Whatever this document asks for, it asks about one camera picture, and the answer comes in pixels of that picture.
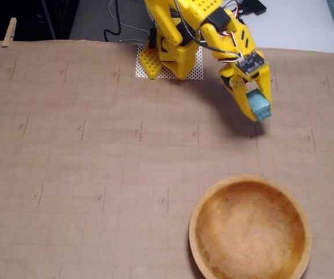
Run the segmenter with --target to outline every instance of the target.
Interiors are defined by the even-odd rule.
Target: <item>wooden clothespin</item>
[[[15,17],[11,18],[2,43],[3,48],[9,47],[9,43],[13,41],[13,37],[15,36],[15,31],[16,31],[16,25],[17,25],[17,19]]]

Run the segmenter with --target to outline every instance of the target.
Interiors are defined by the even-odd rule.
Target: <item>table surface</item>
[[[334,21],[326,0],[261,0],[267,11],[243,20],[258,47],[334,53]]]

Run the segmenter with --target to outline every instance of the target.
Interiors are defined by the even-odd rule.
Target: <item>yellow 3d printed part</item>
[[[161,66],[183,80],[194,68],[199,45],[225,63],[221,79],[241,111],[253,121],[271,115],[270,68],[248,27],[222,0],[145,0],[157,23],[153,53],[141,52],[140,63],[150,78],[156,78]],[[256,82],[258,89],[247,92],[246,83]]]

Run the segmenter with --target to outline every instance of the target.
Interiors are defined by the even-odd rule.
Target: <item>blue foam cube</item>
[[[254,115],[256,115],[258,121],[262,121],[271,116],[271,104],[262,95],[258,89],[252,90],[247,93],[249,105]]]

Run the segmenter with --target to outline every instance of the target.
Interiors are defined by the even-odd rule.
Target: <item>electrical wire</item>
[[[236,3],[235,18],[237,19],[238,16],[239,16],[239,9],[240,9],[240,4],[239,4],[238,0],[230,0],[222,8],[225,9],[227,7],[227,5],[229,5],[231,2],[235,2]]]
[[[219,49],[219,48],[215,48],[213,46],[209,46],[209,45],[205,45],[203,43],[200,42],[200,40],[198,40],[194,35],[191,34],[188,26],[186,25],[186,21],[182,15],[182,12],[181,12],[181,8],[179,7],[179,3],[178,3],[178,0],[174,0],[174,4],[176,5],[176,8],[177,8],[177,12],[179,13],[179,16],[181,18],[181,22],[182,24],[184,25],[185,27],[185,30],[186,32],[189,34],[189,36],[191,37],[191,39],[193,39],[198,45],[201,45],[202,47],[204,48],[208,48],[210,49],[211,51],[217,51],[217,52],[221,52],[221,53],[226,53],[226,54],[231,54],[231,55],[235,55],[237,58],[236,60],[231,60],[230,58],[228,59],[225,59],[226,62],[236,62],[238,60],[238,58],[240,57],[240,55],[236,52],[232,52],[232,51],[223,51],[222,49]]]
[[[146,43],[147,43],[145,40],[139,40],[139,39],[126,39],[126,40],[120,40],[119,42],[120,43],[122,43],[122,42],[142,42],[142,44],[137,43],[139,45],[146,45]]]
[[[118,5],[118,0],[115,0],[115,11],[116,11],[116,21],[118,22],[118,32],[113,32],[111,30],[105,29],[103,31],[103,36],[105,37],[105,41],[108,42],[109,40],[107,39],[106,33],[113,34],[115,36],[120,35],[121,33],[121,24],[120,24],[120,16],[119,16],[119,5]]]
[[[142,29],[142,28],[137,28],[137,27],[134,27],[134,26],[129,25],[129,24],[125,24],[125,23],[121,22],[120,19],[118,19],[118,16],[117,16],[117,18],[114,17],[113,14],[111,13],[111,8],[110,8],[111,5],[112,5],[112,3],[113,3],[113,1],[114,1],[114,0],[110,0],[109,6],[107,7],[107,9],[109,10],[109,15],[110,15],[114,20],[119,21],[120,24],[123,25],[123,26],[126,26],[126,27],[128,27],[128,28],[132,28],[132,29],[137,30],[137,31],[144,32],[144,33],[146,33],[148,36],[150,36],[150,33],[148,32],[148,30],[145,30],[145,29]]]

